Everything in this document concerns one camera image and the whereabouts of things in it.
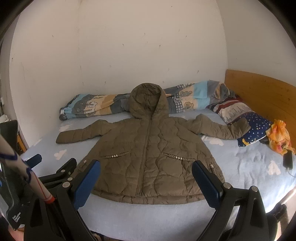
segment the light blue bed sheet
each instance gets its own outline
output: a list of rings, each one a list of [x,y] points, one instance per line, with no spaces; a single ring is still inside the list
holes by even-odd
[[[170,116],[194,119],[205,114],[212,121],[224,124],[219,115],[205,110],[188,111]],[[33,168],[38,176],[55,173],[64,163],[74,157],[80,162],[98,141],[99,137],[79,143],[58,145],[55,140],[60,131],[84,128],[98,119],[115,122],[130,118],[127,112],[71,119],[41,138],[23,155],[28,159],[39,153],[42,162]],[[295,185],[296,179],[283,167],[283,157],[273,152],[267,145],[256,142],[246,147],[238,147],[237,141],[202,137],[216,162],[220,166],[226,182],[236,188],[259,188],[266,212],[269,212]],[[295,168],[290,171],[296,175]],[[233,224],[237,208],[229,220]],[[141,205],[110,201],[90,195],[80,215],[90,230],[122,240],[196,240],[214,214],[205,200],[178,205]]]

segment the patterned blanket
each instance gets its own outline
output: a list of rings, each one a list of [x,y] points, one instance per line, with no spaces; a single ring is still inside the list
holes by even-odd
[[[186,110],[201,110],[209,104],[218,103],[227,97],[234,97],[224,83],[218,81],[202,81],[195,84],[184,84],[164,90],[169,103],[170,114]],[[76,95],[65,107],[60,109],[60,120],[109,115],[129,111],[129,96],[118,95]]]

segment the pillow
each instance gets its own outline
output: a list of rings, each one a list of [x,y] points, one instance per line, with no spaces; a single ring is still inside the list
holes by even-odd
[[[217,113],[224,122],[229,125],[238,121],[240,118],[246,118],[251,129],[237,139],[238,146],[244,147],[255,143],[266,136],[266,130],[271,126],[271,121],[263,118],[261,115],[252,111],[242,99],[235,95],[235,98],[227,98],[217,104],[209,105],[208,108]]]

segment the headboard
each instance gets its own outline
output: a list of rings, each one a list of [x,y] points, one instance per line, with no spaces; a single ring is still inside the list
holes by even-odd
[[[225,84],[264,118],[283,120],[292,146],[296,146],[296,87],[264,75],[231,69],[226,70]]]

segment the quilted jacket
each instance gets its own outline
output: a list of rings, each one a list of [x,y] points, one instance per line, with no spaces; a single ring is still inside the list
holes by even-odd
[[[137,204],[183,204],[204,199],[191,165],[201,160],[223,182],[222,171],[198,134],[237,139],[250,126],[245,118],[229,126],[204,115],[194,120],[168,116],[163,89],[141,84],[130,96],[134,118],[109,123],[97,120],[84,129],[61,132],[56,143],[73,143],[101,136],[73,173],[97,159],[101,175],[93,193],[113,201]]]

